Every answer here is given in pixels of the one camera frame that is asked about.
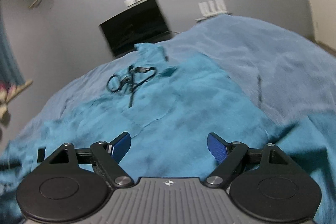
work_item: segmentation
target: blue curtain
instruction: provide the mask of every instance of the blue curtain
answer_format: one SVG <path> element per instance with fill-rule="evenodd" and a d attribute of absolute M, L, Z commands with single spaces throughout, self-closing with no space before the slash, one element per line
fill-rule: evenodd
<path fill-rule="evenodd" d="M 22 85 L 25 83 L 5 33 L 0 14 L 0 81 L 9 84 Z"/>

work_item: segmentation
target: black television screen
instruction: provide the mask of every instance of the black television screen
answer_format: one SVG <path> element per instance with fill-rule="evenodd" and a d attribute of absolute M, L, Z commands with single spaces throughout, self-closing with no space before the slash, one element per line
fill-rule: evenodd
<path fill-rule="evenodd" d="M 133 50 L 137 43 L 155 43 L 171 38 L 156 0 L 137 4 L 100 24 L 100 27 L 115 56 Z"/>

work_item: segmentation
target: gray ribbed plate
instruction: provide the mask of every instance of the gray ribbed plate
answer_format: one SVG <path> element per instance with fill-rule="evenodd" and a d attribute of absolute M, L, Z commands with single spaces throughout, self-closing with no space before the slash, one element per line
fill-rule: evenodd
<path fill-rule="evenodd" d="M 198 178 L 141 178 L 116 190 L 95 215 L 78 224 L 261 224 L 239 211 L 226 192 Z"/>

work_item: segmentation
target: turquoise garment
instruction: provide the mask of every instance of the turquoise garment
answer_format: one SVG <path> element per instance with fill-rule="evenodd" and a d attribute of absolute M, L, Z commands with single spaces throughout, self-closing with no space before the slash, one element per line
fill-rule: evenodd
<path fill-rule="evenodd" d="M 133 107 L 128 108 L 127 90 L 105 92 L 62 119 L 45 122 L 39 138 L 9 144 L 1 159 L 18 159 L 22 168 L 0 173 L 0 183 L 12 184 L 1 196 L 2 219 L 6 214 L 13 219 L 20 216 L 13 195 L 5 195 L 13 193 L 23 176 L 37 166 L 39 147 L 46 146 L 48 156 L 65 142 L 76 148 L 89 147 L 128 131 L 132 144 L 120 165 L 134 180 L 140 176 L 204 178 L 216 167 L 206 144 L 209 132 L 215 132 L 228 142 L 241 141 L 251 148 L 274 142 L 296 157 L 322 188 L 323 201 L 315 220 L 335 223 L 335 114 L 312 115 L 279 126 L 206 55 L 196 53 L 179 65 L 169 66 L 161 46 L 140 44 L 137 48 L 135 66 L 154 66 L 158 73 L 136 90 Z M 123 78 L 126 73 L 127 68 L 118 75 Z"/>

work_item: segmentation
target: wooden stick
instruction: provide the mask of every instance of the wooden stick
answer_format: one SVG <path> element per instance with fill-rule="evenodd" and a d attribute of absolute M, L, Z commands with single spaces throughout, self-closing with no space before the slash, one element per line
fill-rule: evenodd
<path fill-rule="evenodd" d="M 6 103 L 8 104 L 11 100 L 13 100 L 16 96 L 18 96 L 21 92 L 23 92 L 27 87 L 29 87 L 33 83 L 33 80 L 28 80 L 23 85 L 18 85 L 14 94 L 10 97 L 7 97 Z"/>

